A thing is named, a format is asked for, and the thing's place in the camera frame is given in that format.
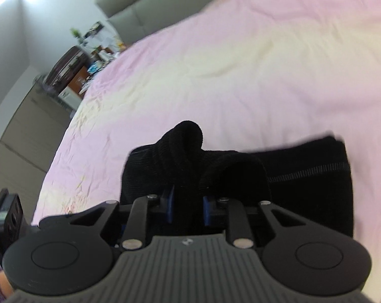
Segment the floor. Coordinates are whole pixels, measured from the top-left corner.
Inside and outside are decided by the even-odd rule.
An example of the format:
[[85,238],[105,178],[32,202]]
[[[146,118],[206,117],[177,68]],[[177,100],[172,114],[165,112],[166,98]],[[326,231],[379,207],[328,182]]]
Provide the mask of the floor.
[[19,194],[28,222],[69,123],[69,112],[34,87],[0,141],[0,191]]

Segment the pink bedsheet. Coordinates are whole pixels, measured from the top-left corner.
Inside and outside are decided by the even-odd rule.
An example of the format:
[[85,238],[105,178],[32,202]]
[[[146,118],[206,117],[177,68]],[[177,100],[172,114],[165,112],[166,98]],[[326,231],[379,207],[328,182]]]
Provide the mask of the pink bedsheet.
[[119,199],[128,153],[185,119],[204,149],[342,137],[373,260],[364,292],[381,302],[381,0],[216,0],[138,42],[88,91],[33,223]]

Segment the ribbed gray surface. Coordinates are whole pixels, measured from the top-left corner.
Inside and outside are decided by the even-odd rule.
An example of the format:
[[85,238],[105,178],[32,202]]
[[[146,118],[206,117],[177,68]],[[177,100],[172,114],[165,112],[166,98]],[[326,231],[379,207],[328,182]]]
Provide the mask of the ribbed gray surface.
[[333,298],[298,294],[272,279],[257,255],[223,235],[154,237],[146,249],[122,254],[96,286],[65,297],[17,292],[7,303],[370,303],[359,291]]

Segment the black circular pad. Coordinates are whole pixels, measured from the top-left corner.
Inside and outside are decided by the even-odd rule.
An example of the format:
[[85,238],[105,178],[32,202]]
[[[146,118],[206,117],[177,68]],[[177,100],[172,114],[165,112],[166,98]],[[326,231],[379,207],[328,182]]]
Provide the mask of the black circular pad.
[[21,238],[5,252],[3,269],[15,289],[41,296],[80,292],[112,269],[109,245],[91,227],[58,226]]
[[363,286],[371,269],[366,249],[320,226],[279,230],[263,251],[266,270],[281,284],[313,296],[337,296]]
[[79,257],[78,249],[69,243],[43,244],[32,253],[32,261],[43,269],[62,269],[72,265]]
[[343,254],[337,247],[321,242],[300,246],[296,257],[306,267],[318,270],[335,268],[343,260]]

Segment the metal pin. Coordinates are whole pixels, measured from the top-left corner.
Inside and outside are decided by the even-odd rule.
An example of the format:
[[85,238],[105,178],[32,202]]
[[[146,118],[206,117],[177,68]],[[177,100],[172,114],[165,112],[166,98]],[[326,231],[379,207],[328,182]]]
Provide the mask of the metal pin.
[[232,242],[232,244],[240,249],[248,249],[254,246],[254,242],[247,238],[238,238]]
[[122,246],[124,249],[127,250],[136,250],[141,248],[141,246],[143,246],[143,243],[141,242],[141,240],[138,239],[127,239],[122,243]]

